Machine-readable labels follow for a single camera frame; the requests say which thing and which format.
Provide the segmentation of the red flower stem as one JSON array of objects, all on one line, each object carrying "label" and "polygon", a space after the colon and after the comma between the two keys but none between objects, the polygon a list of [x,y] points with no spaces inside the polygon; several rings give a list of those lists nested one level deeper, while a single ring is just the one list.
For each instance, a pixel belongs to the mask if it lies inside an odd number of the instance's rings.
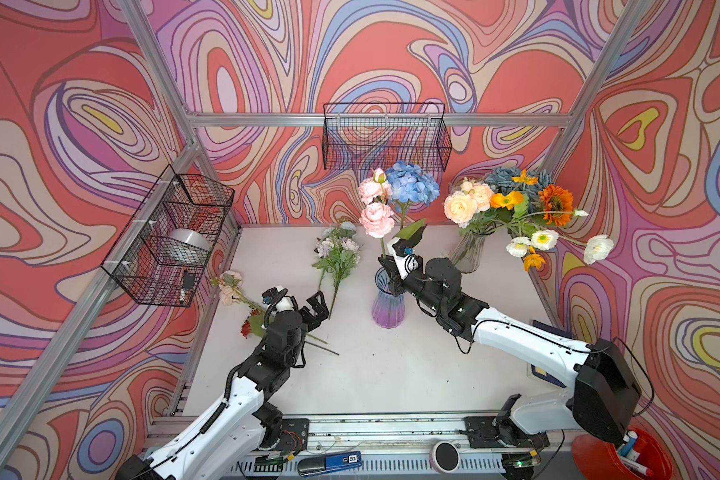
[{"label": "red flower stem", "polygon": [[[241,327],[241,334],[244,338],[248,338],[251,335],[262,338],[265,334],[263,326],[264,312],[259,309],[252,309],[250,315],[244,321]],[[329,347],[329,343],[325,340],[319,339],[318,337],[308,334],[305,340],[305,344],[328,352],[332,355],[339,356],[339,353]]]}]

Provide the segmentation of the clear ribbed glass vase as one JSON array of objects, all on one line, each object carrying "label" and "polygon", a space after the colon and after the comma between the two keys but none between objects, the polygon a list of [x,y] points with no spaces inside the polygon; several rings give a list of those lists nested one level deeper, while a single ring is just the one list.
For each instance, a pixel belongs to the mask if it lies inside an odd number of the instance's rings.
[{"label": "clear ribbed glass vase", "polygon": [[463,274],[474,273],[480,266],[487,236],[461,231],[459,241],[449,254],[451,262]]}]

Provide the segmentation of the purple glass vase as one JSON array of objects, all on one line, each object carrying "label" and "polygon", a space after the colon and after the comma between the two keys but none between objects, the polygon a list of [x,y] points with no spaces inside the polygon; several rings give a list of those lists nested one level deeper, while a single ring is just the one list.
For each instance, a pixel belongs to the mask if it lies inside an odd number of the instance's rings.
[{"label": "purple glass vase", "polygon": [[372,319],[382,328],[397,328],[405,318],[404,298],[391,294],[390,277],[383,268],[377,270],[374,281],[378,293],[371,309]]}]

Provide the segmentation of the blue hydrangea flower stem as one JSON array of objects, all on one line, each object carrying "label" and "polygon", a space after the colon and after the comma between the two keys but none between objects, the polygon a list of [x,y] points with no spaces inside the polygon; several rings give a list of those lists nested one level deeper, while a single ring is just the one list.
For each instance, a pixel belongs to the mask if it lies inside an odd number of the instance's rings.
[{"label": "blue hydrangea flower stem", "polygon": [[405,228],[411,207],[429,206],[440,197],[438,181],[419,165],[397,161],[385,170],[385,174],[389,184],[387,203],[400,216],[400,230]]}]

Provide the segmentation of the yellow orange poppy stem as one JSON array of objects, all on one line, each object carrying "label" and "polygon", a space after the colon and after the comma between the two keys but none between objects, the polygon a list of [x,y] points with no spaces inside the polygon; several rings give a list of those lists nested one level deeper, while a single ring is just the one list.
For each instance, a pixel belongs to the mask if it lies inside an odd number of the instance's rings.
[{"label": "yellow orange poppy stem", "polygon": [[530,211],[528,197],[518,191],[513,191],[508,196],[495,192],[494,197],[491,199],[491,206],[497,210],[496,218],[503,227],[512,218],[517,218],[526,213],[542,212],[543,210],[540,207],[538,211]]}]

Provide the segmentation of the dusty blue rose bunch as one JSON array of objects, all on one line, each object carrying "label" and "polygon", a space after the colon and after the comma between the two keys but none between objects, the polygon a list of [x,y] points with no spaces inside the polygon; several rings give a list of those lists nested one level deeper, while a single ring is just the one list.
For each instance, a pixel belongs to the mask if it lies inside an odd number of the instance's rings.
[{"label": "dusty blue rose bunch", "polygon": [[540,209],[541,193],[552,184],[551,175],[546,171],[517,167],[497,167],[490,171],[484,180],[496,193],[504,196],[513,191],[526,195],[530,211]]}]

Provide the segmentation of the orange gerbera flower stem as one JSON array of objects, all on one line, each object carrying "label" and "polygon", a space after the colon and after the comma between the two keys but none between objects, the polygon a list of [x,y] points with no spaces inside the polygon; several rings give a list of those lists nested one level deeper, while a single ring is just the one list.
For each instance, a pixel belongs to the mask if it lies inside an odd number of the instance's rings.
[{"label": "orange gerbera flower stem", "polygon": [[547,225],[564,227],[573,220],[573,194],[557,185],[546,187],[540,194],[542,217]]}]

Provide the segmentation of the white flower spray stem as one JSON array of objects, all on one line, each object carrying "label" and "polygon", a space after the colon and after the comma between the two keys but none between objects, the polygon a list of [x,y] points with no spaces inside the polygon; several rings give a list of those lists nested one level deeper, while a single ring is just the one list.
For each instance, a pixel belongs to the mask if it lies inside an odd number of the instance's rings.
[{"label": "white flower spray stem", "polygon": [[506,251],[512,257],[522,260],[526,272],[540,270],[546,264],[542,253],[553,250],[561,242],[581,247],[585,265],[604,261],[616,247],[616,242],[608,235],[594,235],[584,241],[563,232],[573,220],[587,215],[584,210],[574,209],[567,212],[526,213],[512,218],[504,226],[511,236]]}]

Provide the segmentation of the pale pink rose stem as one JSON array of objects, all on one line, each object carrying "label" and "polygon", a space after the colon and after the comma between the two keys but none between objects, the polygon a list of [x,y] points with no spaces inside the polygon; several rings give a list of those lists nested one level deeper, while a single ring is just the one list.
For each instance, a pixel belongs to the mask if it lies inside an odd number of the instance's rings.
[{"label": "pale pink rose stem", "polygon": [[210,280],[211,285],[219,289],[219,300],[224,305],[243,304],[251,310],[261,310],[262,306],[250,299],[243,291],[243,277],[239,272],[227,270]]}]

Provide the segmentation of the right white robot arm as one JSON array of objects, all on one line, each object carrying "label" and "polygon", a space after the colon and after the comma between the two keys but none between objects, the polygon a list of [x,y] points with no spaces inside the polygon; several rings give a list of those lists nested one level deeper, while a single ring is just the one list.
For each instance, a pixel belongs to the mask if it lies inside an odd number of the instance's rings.
[{"label": "right white robot arm", "polygon": [[411,295],[457,342],[501,350],[562,383],[556,392],[510,398],[501,421],[527,435],[583,430],[601,441],[622,443],[642,391],[614,342],[586,343],[509,317],[465,294],[461,273],[447,258],[424,262],[418,255],[382,255],[378,261],[389,276],[391,294]]}]

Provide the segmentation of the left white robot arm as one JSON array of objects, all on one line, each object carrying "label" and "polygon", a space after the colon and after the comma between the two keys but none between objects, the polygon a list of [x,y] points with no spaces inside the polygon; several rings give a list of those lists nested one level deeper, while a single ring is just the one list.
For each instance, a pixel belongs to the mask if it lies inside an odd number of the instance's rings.
[{"label": "left white robot arm", "polygon": [[269,403],[293,369],[306,366],[307,334],[329,317],[322,291],[299,306],[283,287],[266,291],[265,335],[233,367],[222,395],[186,429],[144,459],[137,455],[117,470],[117,479],[218,479],[242,457],[270,448],[282,435],[282,412]]}]

